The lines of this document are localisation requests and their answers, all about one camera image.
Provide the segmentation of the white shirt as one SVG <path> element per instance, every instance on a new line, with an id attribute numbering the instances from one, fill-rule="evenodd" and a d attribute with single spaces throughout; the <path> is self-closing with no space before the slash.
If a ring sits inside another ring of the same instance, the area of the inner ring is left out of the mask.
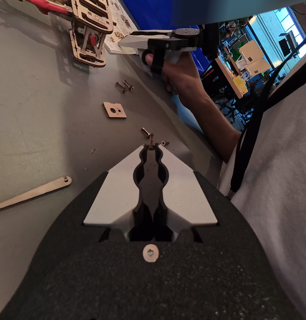
<path id="1" fill-rule="evenodd" d="M 264 113 L 232 203 L 306 318 L 306 84 Z"/>

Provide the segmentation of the square wooden plate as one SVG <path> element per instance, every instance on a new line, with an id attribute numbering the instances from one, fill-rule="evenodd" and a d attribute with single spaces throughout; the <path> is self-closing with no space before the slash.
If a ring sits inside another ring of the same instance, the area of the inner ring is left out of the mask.
<path id="1" fill-rule="evenodd" d="M 123 107 L 119 103 L 109 103 L 109 102 L 103 102 L 104 110 L 107 113 L 108 118 L 113 119 L 126 119 L 127 116 L 125 114 L 125 111 L 123 110 Z"/>

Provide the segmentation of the wooden model vehicle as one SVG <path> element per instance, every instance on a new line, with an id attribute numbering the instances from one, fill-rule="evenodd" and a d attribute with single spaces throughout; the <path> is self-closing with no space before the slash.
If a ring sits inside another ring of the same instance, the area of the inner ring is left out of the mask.
<path id="1" fill-rule="evenodd" d="M 114 23 L 108 1 L 104 0 L 28 0 L 42 14 L 55 14 L 71 22 L 71 46 L 77 61 L 94 68 L 106 65 L 104 40 L 112 34 Z"/>

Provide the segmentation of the yellow box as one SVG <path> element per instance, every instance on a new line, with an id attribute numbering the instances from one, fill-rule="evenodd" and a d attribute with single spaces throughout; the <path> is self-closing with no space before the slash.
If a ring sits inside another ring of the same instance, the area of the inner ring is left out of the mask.
<path id="1" fill-rule="evenodd" d="M 233 82 L 234 82 L 235 86 L 237 87 L 241 96 L 244 96 L 248 92 L 246 82 L 244 81 L 243 78 L 241 78 L 241 76 L 235 77 L 233 79 Z"/>

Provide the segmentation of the white chair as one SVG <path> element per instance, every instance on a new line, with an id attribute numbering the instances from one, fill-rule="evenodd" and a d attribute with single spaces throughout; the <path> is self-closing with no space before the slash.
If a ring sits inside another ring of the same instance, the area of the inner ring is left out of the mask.
<path id="1" fill-rule="evenodd" d="M 271 65 L 264 58 L 245 66 L 246 71 L 251 77 L 261 74 L 270 68 Z"/>
<path id="2" fill-rule="evenodd" d="M 261 60 L 264 53 L 255 40 L 251 40 L 243 45 L 239 52 L 248 65 Z"/>

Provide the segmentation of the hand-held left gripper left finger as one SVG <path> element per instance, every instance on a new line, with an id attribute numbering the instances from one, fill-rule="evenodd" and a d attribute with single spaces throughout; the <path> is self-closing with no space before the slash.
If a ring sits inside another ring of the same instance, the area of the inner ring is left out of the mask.
<path id="1" fill-rule="evenodd" d="M 107 172 L 83 224 L 119 229 L 130 241 L 153 238 L 153 219 L 143 201 L 147 145 L 140 146 Z"/>

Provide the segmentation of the wooden table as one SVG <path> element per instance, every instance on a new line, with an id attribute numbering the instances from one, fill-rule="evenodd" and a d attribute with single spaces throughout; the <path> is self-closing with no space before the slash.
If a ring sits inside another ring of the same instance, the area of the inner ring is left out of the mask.
<path id="1" fill-rule="evenodd" d="M 231 87 L 231 89 L 233 90 L 233 92 L 235 93 L 235 95 L 237 96 L 238 99 L 243 98 L 243 96 L 241 96 L 241 94 L 239 93 L 237 87 L 235 86 L 233 79 L 236 77 L 233 75 L 233 72 L 231 71 L 231 69 L 229 69 L 226 64 L 222 61 L 222 59 L 215 58 L 215 62 L 217 63 L 217 65 L 219 66 L 221 72 L 223 73 L 225 79 L 227 80 L 229 86 Z"/>

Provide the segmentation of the blue plastic bin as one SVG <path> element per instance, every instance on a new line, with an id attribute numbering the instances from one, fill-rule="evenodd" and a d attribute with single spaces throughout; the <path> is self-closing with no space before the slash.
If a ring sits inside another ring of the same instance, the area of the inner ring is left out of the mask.
<path id="1" fill-rule="evenodd" d="M 140 30 L 198 28 L 212 21 L 209 1 L 124 1 Z M 203 54 L 201 49 L 197 59 Z"/>

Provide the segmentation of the instruction booklet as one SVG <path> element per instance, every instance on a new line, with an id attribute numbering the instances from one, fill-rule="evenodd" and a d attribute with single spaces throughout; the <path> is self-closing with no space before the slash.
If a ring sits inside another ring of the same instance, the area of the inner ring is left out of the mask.
<path id="1" fill-rule="evenodd" d="M 109 0 L 108 3 L 111 9 L 114 30 L 112 34 L 107 35 L 105 38 L 106 51 L 110 54 L 137 55 L 134 49 L 118 45 L 119 41 L 137 30 L 137 27 L 120 1 Z"/>

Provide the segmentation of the pointed wooden stick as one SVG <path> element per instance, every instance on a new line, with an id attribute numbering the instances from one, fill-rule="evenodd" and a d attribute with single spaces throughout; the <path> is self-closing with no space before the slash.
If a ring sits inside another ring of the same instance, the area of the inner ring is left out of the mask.
<path id="1" fill-rule="evenodd" d="M 49 183 L 46 183 L 42 186 L 39 186 L 35 189 L 29 190 L 23 194 L 17 195 L 11 199 L 8 199 L 4 202 L 0 203 L 0 210 L 3 208 L 6 208 L 8 206 L 13 206 L 15 204 L 18 204 L 20 202 L 24 202 L 27 200 L 30 200 L 35 197 L 39 197 L 43 194 L 50 193 L 55 190 L 59 190 L 62 188 L 65 188 L 69 186 L 72 183 L 72 178 L 69 176 L 61 177 L 59 179 L 56 179 L 54 181 L 51 181 Z"/>

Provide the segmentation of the grey desk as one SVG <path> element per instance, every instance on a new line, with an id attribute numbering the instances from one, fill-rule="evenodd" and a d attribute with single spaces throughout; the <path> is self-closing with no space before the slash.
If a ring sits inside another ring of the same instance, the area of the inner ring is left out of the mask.
<path id="1" fill-rule="evenodd" d="M 0 311 L 62 210 L 103 171 L 146 141 L 141 130 L 217 184 L 222 162 L 190 112 L 134 56 L 106 54 L 93 68 L 73 56 L 70 23 L 32 4 L 0 1 L 0 202 L 57 178 L 64 190 L 0 210 Z M 122 93 L 115 83 L 133 91 Z M 103 102 L 126 119 L 108 118 Z"/>

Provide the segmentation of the person's right hand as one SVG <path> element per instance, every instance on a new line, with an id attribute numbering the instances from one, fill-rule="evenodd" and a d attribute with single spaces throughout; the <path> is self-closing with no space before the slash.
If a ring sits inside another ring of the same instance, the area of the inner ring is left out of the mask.
<path id="1" fill-rule="evenodd" d="M 182 52 L 176 63 L 164 60 L 162 75 L 168 92 L 176 90 L 183 106 L 193 110 L 198 105 L 212 104 L 202 85 L 191 52 Z"/>

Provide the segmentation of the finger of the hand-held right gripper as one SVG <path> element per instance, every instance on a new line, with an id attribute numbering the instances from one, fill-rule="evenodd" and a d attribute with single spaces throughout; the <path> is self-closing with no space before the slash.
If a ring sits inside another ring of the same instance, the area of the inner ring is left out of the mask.
<path id="1" fill-rule="evenodd" d="M 133 49 L 148 49 L 148 39 L 153 38 L 152 35 L 127 35 L 118 42 L 120 47 L 129 47 Z"/>
<path id="2" fill-rule="evenodd" d="M 135 30 L 130 35 L 142 38 L 170 38 L 173 30 Z"/>

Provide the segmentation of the black monitor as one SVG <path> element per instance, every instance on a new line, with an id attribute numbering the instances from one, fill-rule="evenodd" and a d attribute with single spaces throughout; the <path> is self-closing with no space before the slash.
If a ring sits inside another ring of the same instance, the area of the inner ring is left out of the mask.
<path id="1" fill-rule="evenodd" d="M 279 41 L 279 46 L 284 57 L 287 57 L 291 53 L 293 53 L 295 57 L 298 56 L 299 50 L 295 51 L 298 43 L 296 42 L 293 31 L 290 30 L 287 33 L 282 33 L 279 35 L 279 37 L 282 37 L 282 39 Z"/>

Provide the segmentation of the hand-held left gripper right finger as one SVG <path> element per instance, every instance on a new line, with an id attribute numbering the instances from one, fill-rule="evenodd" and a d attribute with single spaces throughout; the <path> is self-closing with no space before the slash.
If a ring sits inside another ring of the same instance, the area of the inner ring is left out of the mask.
<path id="1" fill-rule="evenodd" d="M 161 144 L 155 144 L 158 164 L 158 207 L 153 216 L 156 241 L 173 241 L 182 230 L 214 226 L 217 218 L 193 169 Z"/>

